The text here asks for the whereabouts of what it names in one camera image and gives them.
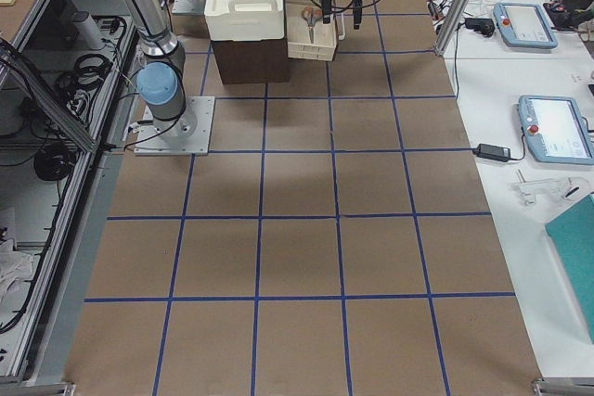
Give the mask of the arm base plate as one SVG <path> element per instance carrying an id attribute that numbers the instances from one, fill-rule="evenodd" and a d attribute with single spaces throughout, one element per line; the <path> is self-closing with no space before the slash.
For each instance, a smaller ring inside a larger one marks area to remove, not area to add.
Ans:
<path id="1" fill-rule="evenodd" d="M 205 0 L 174 0 L 172 13 L 181 16 L 203 16 Z"/>
<path id="2" fill-rule="evenodd" d="M 139 130 L 139 144 L 134 145 L 137 156 L 207 155 L 212 133 L 215 98 L 188 96 L 186 110 L 174 127 L 169 122 L 153 120 L 148 106 L 143 119 L 151 123 Z"/>

